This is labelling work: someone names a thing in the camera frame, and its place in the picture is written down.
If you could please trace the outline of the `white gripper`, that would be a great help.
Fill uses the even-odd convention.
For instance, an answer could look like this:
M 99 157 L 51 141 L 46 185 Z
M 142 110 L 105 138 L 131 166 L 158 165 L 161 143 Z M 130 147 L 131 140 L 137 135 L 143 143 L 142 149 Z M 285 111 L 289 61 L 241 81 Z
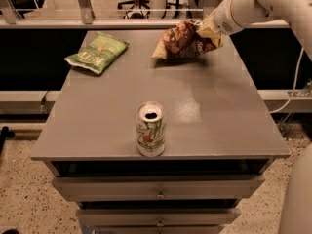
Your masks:
M 241 31 L 241 26 L 232 17 L 233 0 L 223 0 L 219 6 L 200 22 L 196 33 L 202 38 L 220 38 L 221 33 L 232 35 Z

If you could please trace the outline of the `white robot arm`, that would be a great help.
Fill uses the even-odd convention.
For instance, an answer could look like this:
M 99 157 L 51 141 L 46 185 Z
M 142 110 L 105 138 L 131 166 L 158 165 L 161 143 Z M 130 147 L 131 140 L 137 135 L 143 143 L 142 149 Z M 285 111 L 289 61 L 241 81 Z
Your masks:
M 312 59 L 312 0 L 223 0 L 198 29 L 204 38 L 232 35 L 255 22 L 284 20 Z M 312 234 L 312 145 L 301 151 L 285 194 L 279 234 Z

